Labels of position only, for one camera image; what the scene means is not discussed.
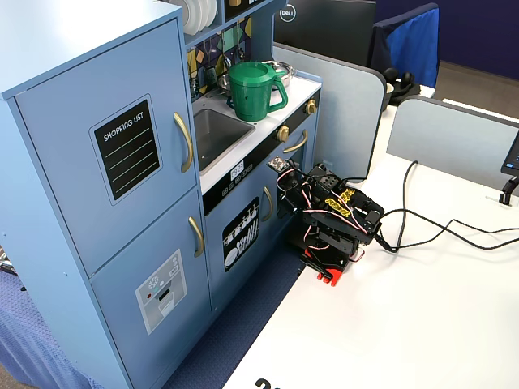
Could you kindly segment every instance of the toy kitchen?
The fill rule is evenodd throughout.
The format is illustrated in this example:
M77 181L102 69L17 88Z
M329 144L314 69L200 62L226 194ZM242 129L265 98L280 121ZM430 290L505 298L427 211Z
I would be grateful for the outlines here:
M315 163L321 78L272 57L286 0L198 2L0 2L0 245L106 388L162 387L290 221L268 162Z

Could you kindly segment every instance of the chalkboard label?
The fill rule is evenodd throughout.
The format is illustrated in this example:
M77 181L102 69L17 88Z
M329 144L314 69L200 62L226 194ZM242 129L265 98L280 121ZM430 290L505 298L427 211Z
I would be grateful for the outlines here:
M161 166L152 123L145 99L94 130L114 200Z

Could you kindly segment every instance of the ice dispenser label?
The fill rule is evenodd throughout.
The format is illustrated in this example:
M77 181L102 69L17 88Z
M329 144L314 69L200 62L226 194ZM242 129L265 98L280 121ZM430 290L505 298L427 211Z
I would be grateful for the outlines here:
M150 335L187 295L180 250L175 251L135 291L146 331Z

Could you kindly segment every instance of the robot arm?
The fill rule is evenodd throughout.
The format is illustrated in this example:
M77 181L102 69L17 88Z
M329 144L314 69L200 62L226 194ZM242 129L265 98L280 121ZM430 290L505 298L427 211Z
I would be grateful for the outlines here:
M362 246L379 232L384 209L322 164L309 174L279 157L268 166L279 174L278 216L301 215L308 225L301 260L335 286L346 266L362 257Z

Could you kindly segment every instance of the sink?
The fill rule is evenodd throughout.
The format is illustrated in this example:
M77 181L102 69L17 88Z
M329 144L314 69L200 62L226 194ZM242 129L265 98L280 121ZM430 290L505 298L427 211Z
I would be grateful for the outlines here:
M195 116L196 144L200 171L225 154L233 144L254 130L254 126L212 109Z

